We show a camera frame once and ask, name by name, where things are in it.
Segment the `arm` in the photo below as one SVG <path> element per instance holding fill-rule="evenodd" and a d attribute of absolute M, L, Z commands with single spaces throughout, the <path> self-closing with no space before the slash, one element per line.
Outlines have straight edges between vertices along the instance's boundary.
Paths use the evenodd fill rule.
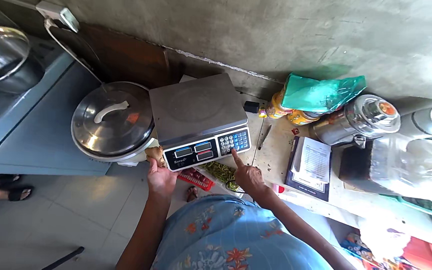
<path fill-rule="evenodd" d="M 148 199 L 138 226 L 117 262 L 116 270 L 149 269 L 163 236 L 178 173 L 159 168 L 153 158 L 149 158 L 149 163 Z"/>
<path fill-rule="evenodd" d="M 235 150 L 231 150 L 237 165 L 234 174 L 236 183 L 247 192 L 262 208 L 273 212 L 274 216 L 299 240 L 315 249 L 334 270 L 356 270 L 323 236 L 300 218 L 263 181 L 261 170 L 246 166 Z"/>

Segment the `power cord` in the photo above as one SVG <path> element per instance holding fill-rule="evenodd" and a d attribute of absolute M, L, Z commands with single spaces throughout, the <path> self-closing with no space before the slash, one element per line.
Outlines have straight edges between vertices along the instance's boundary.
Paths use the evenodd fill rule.
<path fill-rule="evenodd" d="M 47 33 L 51 36 L 51 38 L 54 41 L 56 41 L 56 43 L 59 46 L 61 46 L 61 48 L 63 48 L 64 51 L 69 53 L 69 55 L 72 58 L 74 58 L 79 64 L 81 64 L 85 69 L 87 69 L 89 71 L 89 73 L 91 73 L 91 75 L 93 75 L 94 78 L 96 78 L 96 80 L 98 80 L 103 85 L 103 82 L 93 73 L 93 71 L 91 69 L 89 69 L 89 67 L 87 67 L 87 65 L 83 64 L 83 62 L 81 62 L 81 60 L 78 59 L 78 57 L 70 49 L 66 48 L 65 46 L 63 46 L 63 44 L 61 44 L 61 42 L 53 35 L 53 33 L 51 33 L 50 27 L 56 27 L 57 28 L 58 26 L 53 22 L 53 20 L 51 18 L 45 18 L 44 28 L 46 29 Z"/>

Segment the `digital weighing scale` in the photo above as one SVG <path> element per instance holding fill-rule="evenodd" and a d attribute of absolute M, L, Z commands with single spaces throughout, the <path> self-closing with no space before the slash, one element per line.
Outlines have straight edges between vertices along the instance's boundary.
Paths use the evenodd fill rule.
<path fill-rule="evenodd" d="M 248 117 L 228 74 L 149 91 L 154 125 L 175 172 L 251 148 Z"/>

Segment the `concrete wall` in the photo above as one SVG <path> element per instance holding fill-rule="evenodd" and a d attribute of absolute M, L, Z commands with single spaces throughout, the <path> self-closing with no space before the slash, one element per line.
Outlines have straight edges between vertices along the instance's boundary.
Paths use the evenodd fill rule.
<path fill-rule="evenodd" d="M 277 80 L 365 75 L 369 91 L 393 101 L 432 100 L 432 1 L 49 1 L 78 20 Z"/>

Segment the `ginger root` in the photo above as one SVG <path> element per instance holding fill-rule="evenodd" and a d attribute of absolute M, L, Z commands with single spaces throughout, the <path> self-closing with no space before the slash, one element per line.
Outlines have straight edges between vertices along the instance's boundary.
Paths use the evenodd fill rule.
<path fill-rule="evenodd" d="M 149 161 L 149 158 L 153 158 L 156 160 L 158 167 L 160 168 L 168 167 L 163 157 L 163 147 L 155 146 L 155 147 L 146 148 L 144 152 L 146 153 L 147 161 Z"/>

